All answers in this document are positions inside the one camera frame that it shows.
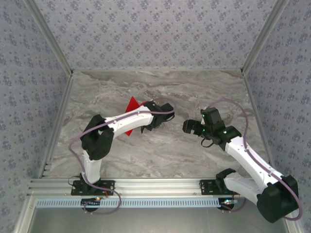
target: white robotic arm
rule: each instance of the white robotic arm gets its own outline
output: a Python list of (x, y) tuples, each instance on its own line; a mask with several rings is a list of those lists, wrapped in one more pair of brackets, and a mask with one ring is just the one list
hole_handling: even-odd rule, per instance
[(149, 101), (138, 109), (119, 116), (106, 118), (102, 118), (100, 115), (94, 116), (85, 131), (105, 122), (112, 123), (107, 124), (102, 129), (90, 132), (81, 138), (82, 148), (84, 149), (84, 166), (88, 181), (90, 183), (96, 183), (100, 179), (102, 159), (109, 153), (114, 138), (137, 127), (142, 127), (141, 132), (144, 128), (152, 130), (152, 128), (158, 127), (162, 122), (174, 117), (174, 113), (157, 115), (146, 112), (165, 113), (172, 110), (173, 107), (168, 103), (158, 106), (153, 101)]
[(211, 140), (210, 146), (219, 145), (222, 150), (234, 157), (252, 177), (244, 178), (233, 169), (226, 169), (216, 175), (215, 183), (220, 192), (225, 194), (227, 191), (233, 191), (243, 195), (257, 205), (262, 216), (269, 222), (275, 222), (298, 208), (293, 195), (271, 174), (286, 183), (298, 196), (297, 181), (292, 176), (284, 177), (246, 144), (247, 150), (254, 157), (252, 158), (246, 151), (241, 133), (233, 126), (226, 127), (216, 108), (201, 110), (201, 114), (202, 121), (186, 120), (183, 131), (185, 133), (193, 131), (193, 134), (203, 137), (203, 141)]
[[(134, 112), (137, 113), (135, 115), (124, 118), (122, 120), (115, 121), (114, 123), (107, 125), (107, 127), (113, 130), (113, 139), (131, 129), (150, 125), (154, 119), (154, 116), (150, 113), (139, 113), (141, 111), (150, 111), (150, 109), (145, 106), (140, 106), (138, 109), (124, 113), (119, 116), (106, 117), (105, 121), (108, 122), (111, 120), (122, 118), (123, 116), (130, 115), (131, 113)], [(92, 158), (90, 157), (90, 155), (87, 153), (86, 150), (83, 150), (83, 157), (84, 157), (84, 167), (86, 170), (86, 177), (91, 183), (97, 182), (100, 179), (100, 169), (103, 159), (101, 158), (98, 160), (92, 160)]]
[[(283, 175), (280, 172), (267, 164), (249, 145), (247, 145), (247, 148), (261, 164), (282, 179)], [(237, 172), (231, 173), (224, 179), (227, 189), (243, 194), (244, 197), (256, 204), (258, 201), (257, 195), (268, 187), (268, 183), (275, 184), (277, 180), (264, 171), (247, 154), (243, 144), (243, 137), (231, 139), (231, 142), (226, 144), (225, 151), (235, 158), (252, 177), (252, 179), (249, 179), (242, 177)]]

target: patterned wallpaper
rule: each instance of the patterned wallpaper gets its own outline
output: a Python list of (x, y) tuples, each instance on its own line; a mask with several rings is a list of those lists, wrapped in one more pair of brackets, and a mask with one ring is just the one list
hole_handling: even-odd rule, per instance
[(240, 68), (275, 0), (36, 0), (72, 69)]
[(291, 0), (247, 77), (277, 168), (298, 181), (311, 232), (311, 2)]
[(67, 76), (22, 0), (0, 3), (0, 232), (14, 229)]

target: marble table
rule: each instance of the marble table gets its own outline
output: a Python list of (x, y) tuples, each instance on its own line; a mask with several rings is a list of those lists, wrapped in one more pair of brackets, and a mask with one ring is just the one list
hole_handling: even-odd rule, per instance
[[(215, 100), (229, 98), (240, 103), (249, 117), (248, 143), (266, 161), (267, 156), (241, 72), (236, 71), (89, 71), (74, 72), (65, 120), (52, 159), (50, 177), (71, 177), (81, 172), (68, 151), (68, 143), (80, 134), (90, 119), (101, 114), (124, 113), (131, 96), (139, 102), (170, 98), (177, 107), (175, 118), (158, 129), (135, 129), (130, 137), (114, 139), (103, 159), (101, 176), (123, 177), (214, 177), (233, 168), (247, 173), (234, 158), (218, 146), (203, 148), (201, 138), (182, 131), (186, 119), (200, 119), (200, 109)], [(245, 119), (230, 103), (216, 106), (226, 125), (244, 132)], [(73, 149), (82, 155), (81, 142)]]

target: purple cable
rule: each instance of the purple cable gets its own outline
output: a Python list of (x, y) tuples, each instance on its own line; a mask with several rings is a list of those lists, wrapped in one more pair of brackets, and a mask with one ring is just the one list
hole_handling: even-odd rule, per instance
[[(169, 100), (169, 101), (171, 101), (171, 102), (173, 103), (173, 105), (174, 105), (173, 110), (168, 111), (168, 112), (139, 111), (139, 113), (150, 113), (150, 114), (157, 114), (157, 115), (166, 115), (166, 114), (171, 114), (171, 113), (174, 113), (174, 112), (175, 112), (174, 109), (176, 108), (176, 104), (175, 104), (171, 99), (160, 98), (160, 99), (156, 99), (156, 100), (154, 100), (154, 101), (157, 101), (157, 100)], [(89, 212), (89, 211), (86, 210), (86, 205), (84, 205), (84, 208), (83, 208), (83, 209), (84, 209), (85, 213), (92, 214), (92, 215), (108, 215), (108, 214), (112, 214), (112, 213), (116, 212), (116, 211), (120, 208), (122, 200), (121, 200), (121, 195), (120, 195), (117, 191), (115, 191), (115, 190), (113, 190), (113, 189), (110, 189), (110, 188), (103, 188), (103, 187), (95, 186), (95, 185), (93, 185), (93, 184), (87, 179), (87, 177), (86, 177), (86, 170), (85, 170), (85, 167), (84, 167), (84, 165), (83, 165), (82, 160), (80, 159), (80, 157), (78, 156), (78, 154), (71, 148), (72, 145), (73, 145), (73, 143), (75, 143), (76, 141), (78, 141), (81, 137), (83, 137), (84, 135), (88, 134), (89, 132), (92, 132), (92, 131), (94, 131), (94, 130), (97, 130), (97, 129), (103, 127), (103, 126), (106, 126), (106, 125), (108, 125), (108, 124), (114, 123), (114, 122), (116, 122), (116, 121), (123, 120), (123, 119), (125, 119), (125, 118), (131, 117), (131, 116), (133, 116), (133, 115), (135, 115), (135, 114), (137, 114), (137, 113), (138, 113), (138, 111), (137, 111), (137, 112), (130, 113), (130, 114), (125, 115), (125, 116), (121, 116), (121, 117), (119, 117), (119, 118), (117, 118), (117, 119), (114, 119), (114, 120), (105, 122), (105, 123), (100, 124), (100, 125), (98, 125), (98, 126), (95, 126), (95, 127), (93, 127), (93, 128), (90, 128), (90, 129), (84, 131), (83, 133), (81, 133), (80, 135), (78, 135), (77, 137), (75, 137), (75, 138), (69, 143), (68, 149), (69, 149), (69, 151), (76, 157), (76, 159), (78, 160), (78, 162), (79, 162), (79, 164), (80, 164), (80, 167), (81, 167), (81, 169), (82, 169), (82, 175), (83, 175), (83, 178), (84, 178), (85, 182), (86, 182), (89, 186), (91, 186), (91, 187), (93, 187), (93, 188), (100, 189), (100, 190), (103, 190), (103, 191), (113, 192), (113, 193), (117, 194), (117, 196), (119, 197), (119, 204), (118, 204), (118, 206), (117, 206), (115, 209), (113, 209), (112, 211), (109, 211), (109, 212), (106, 212), (106, 213), (102, 213), (102, 212)]]
[(264, 171), (266, 171), (268, 174), (270, 174), (273, 178), (275, 178), (277, 181), (279, 181), (291, 194), (292, 196), (294, 197), (295, 201), (297, 202), (298, 204), (298, 208), (299, 208), (299, 214), (297, 217), (294, 217), (294, 218), (290, 218), (290, 217), (284, 217), (286, 220), (289, 220), (289, 221), (297, 221), (299, 220), (301, 217), (302, 217), (302, 205), (301, 205), (301, 202), (298, 198), (298, 196), (296, 195), (296, 193), (282, 180), (280, 179), (277, 175), (275, 175), (274, 173), (272, 173), (269, 169), (267, 169), (263, 164), (261, 164), (254, 156), (253, 154), (249, 151), (249, 149), (247, 149), (247, 142), (246, 142), (246, 135), (247, 135), (247, 130), (248, 130), (248, 117), (247, 117), (247, 114), (245, 112), (245, 110), (238, 104), (236, 103), (235, 101), (233, 100), (229, 100), (229, 99), (221, 99), (221, 100), (217, 100), (215, 102), (213, 102), (212, 104), (210, 104), (207, 108), (210, 108), (211, 106), (217, 104), (217, 103), (220, 103), (220, 102), (229, 102), (229, 103), (232, 103), (236, 106), (238, 106), (241, 111), (243, 112), (243, 115), (245, 117), (245, 121), (246, 121), (246, 127), (245, 127), (245, 131), (244, 131), (244, 135), (243, 135), (243, 143), (244, 143), (244, 147), (245, 147), (245, 150), (246, 152), (248, 153), (248, 155), (254, 160), (254, 162), (259, 166), (261, 167)]

